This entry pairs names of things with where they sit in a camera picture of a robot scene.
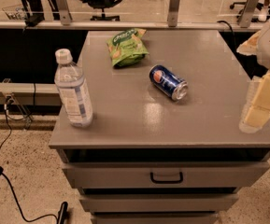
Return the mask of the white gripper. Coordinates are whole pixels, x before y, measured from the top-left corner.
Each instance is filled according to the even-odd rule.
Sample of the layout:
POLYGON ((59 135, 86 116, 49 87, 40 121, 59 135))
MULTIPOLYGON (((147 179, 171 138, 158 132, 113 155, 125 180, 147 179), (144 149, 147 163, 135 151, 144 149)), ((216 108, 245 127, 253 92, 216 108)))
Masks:
POLYGON ((269 69, 263 77, 254 76, 249 83, 239 121, 243 133, 256 133, 270 120, 270 19, 236 51, 245 56, 256 54, 258 64, 269 69))

